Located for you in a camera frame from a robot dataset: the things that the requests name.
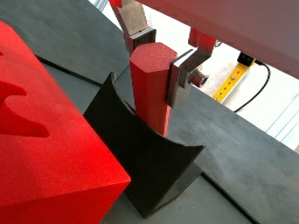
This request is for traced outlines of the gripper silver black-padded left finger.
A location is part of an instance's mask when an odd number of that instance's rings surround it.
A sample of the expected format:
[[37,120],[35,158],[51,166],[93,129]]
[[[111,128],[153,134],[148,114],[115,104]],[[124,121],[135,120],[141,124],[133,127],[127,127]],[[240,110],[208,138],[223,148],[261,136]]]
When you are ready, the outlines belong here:
[[143,5],[136,0],[108,0],[120,24],[129,53],[143,44],[155,42],[156,29],[145,19]]

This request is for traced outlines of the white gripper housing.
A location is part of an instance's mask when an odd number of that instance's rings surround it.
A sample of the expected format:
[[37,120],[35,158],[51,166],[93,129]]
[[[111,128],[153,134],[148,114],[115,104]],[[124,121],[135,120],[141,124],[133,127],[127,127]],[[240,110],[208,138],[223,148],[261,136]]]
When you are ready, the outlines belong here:
[[299,79],[299,0],[137,0]]

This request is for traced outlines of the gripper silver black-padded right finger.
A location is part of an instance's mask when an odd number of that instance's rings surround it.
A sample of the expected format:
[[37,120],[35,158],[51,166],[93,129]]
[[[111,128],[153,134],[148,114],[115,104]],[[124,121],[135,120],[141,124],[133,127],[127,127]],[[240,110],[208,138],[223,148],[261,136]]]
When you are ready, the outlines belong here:
[[171,63],[167,103],[173,108],[189,94],[192,71],[211,57],[216,39],[191,28],[188,44],[192,49]]

